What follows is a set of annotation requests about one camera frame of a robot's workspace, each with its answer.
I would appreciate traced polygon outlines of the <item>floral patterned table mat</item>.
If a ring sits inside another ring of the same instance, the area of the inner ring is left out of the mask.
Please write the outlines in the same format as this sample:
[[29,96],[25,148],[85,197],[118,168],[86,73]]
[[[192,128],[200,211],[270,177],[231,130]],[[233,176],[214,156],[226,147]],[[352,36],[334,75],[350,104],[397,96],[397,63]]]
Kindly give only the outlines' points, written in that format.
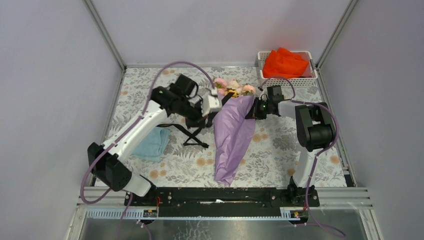
[[[151,82],[159,75],[156,86],[168,86],[179,75],[185,75],[199,85],[199,94],[208,92],[210,82],[196,68],[179,67],[161,71],[159,68],[128,68],[124,74],[120,95],[108,134],[115,135],[146,101]],[[198,139],[208,148],[194,141],[185,146],[187,136],[174,125],[184,125],[185,119],[171,115],[169,143],[159,162],[130,156],[124,165],[131,171],[150,179],[158,187],[211,187],[220,188],[215,177],[215,136],[208,127]],[[231,183],[232,187],[286,187],[300,160],[295,121],[289,117],[269,115],[256,122],[255,132]],[[347,185],[339,153],[335,147],[320,155],[315,169],[316,187],[345,187]]]

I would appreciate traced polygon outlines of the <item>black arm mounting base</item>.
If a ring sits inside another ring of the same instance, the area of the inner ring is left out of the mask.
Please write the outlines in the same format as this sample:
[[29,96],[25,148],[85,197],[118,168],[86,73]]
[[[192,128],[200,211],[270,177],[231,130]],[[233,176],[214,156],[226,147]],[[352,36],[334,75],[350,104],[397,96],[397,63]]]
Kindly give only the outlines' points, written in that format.
[[281,217],[281,208],[319,207],[318,192],[290,186],[157,187],[145,196],[126,194],[124,205],[153,207],[159,217]]

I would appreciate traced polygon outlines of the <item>pink purple wrapping paper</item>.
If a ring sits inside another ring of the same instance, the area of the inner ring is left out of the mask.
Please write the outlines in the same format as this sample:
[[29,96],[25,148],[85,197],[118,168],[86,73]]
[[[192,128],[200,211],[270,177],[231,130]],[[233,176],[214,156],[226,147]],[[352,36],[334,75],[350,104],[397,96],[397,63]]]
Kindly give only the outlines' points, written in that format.
[[228,99],[213,119],[216,146],[214,181],[230,186],[236,176],[256,129],[254,119],[246,119],[254,96]]

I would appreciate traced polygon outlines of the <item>orange cloth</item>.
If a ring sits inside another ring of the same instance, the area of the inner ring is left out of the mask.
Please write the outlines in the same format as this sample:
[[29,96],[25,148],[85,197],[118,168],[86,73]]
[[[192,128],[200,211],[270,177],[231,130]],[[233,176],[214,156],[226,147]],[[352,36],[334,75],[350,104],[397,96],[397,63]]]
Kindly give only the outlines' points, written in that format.
[[300,78],[309,66],[299,54],[280,47],[272,50],[265,60],[262,73],[265,78],[284,77],[286,79]]

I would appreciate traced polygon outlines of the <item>pink fake flower stem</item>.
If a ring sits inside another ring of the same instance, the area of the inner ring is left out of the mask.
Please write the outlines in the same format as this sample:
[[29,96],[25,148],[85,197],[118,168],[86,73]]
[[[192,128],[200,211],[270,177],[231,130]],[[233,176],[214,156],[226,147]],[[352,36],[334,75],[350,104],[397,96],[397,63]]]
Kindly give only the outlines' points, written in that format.
[[241,88],[241,94],[243,96],[254,96],[256,94],[256,88],[252,85],[246,84]]
[[228,83],[223,78],[215,78],[213,80],[215,87],[217,88],[217,93],[221,96],[226,96],[228,93]]

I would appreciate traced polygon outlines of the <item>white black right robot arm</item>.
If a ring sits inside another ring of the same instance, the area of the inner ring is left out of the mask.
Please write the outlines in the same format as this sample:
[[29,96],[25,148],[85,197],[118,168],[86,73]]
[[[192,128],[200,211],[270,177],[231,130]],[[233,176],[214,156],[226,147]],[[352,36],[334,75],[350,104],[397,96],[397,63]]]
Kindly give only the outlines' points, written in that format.
[[279,85],[270,86],[260,97],[255,97],[245,118],[264,120],[267,115],[295,121],[301,151],[297,170],[291,177],[291,184],[296,187],[287,191],[286,198],[291,205],[299,206],[307,199],[304,189],[314,185],[319,155],[332,148],[339,137],[338,123],[325,102],[286,99]]

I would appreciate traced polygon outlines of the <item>black printed ribbon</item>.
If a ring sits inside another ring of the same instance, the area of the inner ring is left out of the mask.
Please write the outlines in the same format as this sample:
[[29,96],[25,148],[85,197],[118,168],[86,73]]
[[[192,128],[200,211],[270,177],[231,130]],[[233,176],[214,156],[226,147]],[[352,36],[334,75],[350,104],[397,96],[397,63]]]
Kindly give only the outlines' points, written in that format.
[[[172,99],[169,100],[169,103],[167,103],[165,105],[165,110],[167,111],[167,113],[172,113],[171,112],[171,104],[172,101],[176,99],[175,97],[173,97]],[[205,127],[184,127],[181,124],[177,124],[177,123],[161,123],[158,124],[157,127],[159,128],[169,128],[169,127],[175,127],[176,129],[178,129],[179,131],[181,131],[183,134],[185,134],[186,136],[188,136],[187,140],[183,143],[184,146],[195,146],[195,145],[199,145],[202,146],[203,148],[208,148],[209,145],[205,142],[200,141],[197,138],[197,135],[205,128],[210,128],[213,124],[213,119],[215,118],[215,116],[218,114],[218,112],[215,113],[210,113],[209,115],[205,116],[206,117],[206,124]]]

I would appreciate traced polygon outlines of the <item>white fake flower stem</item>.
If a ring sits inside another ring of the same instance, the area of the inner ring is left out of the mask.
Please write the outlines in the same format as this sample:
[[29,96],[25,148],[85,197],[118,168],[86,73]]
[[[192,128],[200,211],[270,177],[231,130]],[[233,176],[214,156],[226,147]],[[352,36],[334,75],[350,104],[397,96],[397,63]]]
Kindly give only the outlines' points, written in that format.
[[241,85],[238,83],[238,81],[235,78],[228,81],[227,89],[237,90],[239,88],[241,88]]

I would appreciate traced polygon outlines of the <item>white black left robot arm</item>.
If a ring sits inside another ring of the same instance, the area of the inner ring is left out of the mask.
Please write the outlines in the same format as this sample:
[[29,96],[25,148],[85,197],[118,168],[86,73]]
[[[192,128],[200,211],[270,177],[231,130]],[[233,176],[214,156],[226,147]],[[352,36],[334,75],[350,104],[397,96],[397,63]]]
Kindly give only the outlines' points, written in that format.
[[102,144],[93,142],[88,147],[88,173],[101,180],[111,191],[126,191],[136,195],[142,205],[152,204],[155,200],[153,183],[129,170],[122,161],[134,152],[156,126],[172,114],[194,122],[203,121],[205,114],[201,104],[190,102],[192,92],[197,92],[198,89],[198,84],[183,74],[169,86],[152,87],[144,108],[115,136]]

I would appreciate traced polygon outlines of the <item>light blue towel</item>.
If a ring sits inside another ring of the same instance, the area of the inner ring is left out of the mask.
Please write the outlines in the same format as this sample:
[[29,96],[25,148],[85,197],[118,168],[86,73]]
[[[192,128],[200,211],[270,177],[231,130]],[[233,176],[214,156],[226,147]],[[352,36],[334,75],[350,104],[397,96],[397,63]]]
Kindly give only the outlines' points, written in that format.
[[135,148],[131,156],[158,163],[170,141],[171,131],[155,127]]

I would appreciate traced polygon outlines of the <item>yellow fake flower stem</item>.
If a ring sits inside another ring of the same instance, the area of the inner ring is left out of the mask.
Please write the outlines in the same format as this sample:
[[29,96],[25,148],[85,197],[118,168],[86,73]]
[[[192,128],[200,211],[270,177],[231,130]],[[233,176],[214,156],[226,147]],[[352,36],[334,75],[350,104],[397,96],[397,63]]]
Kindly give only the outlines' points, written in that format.
[[231,98],[237,98],[239,96],[238,92],[235,89],[229,89],[227,94],[230,95]]

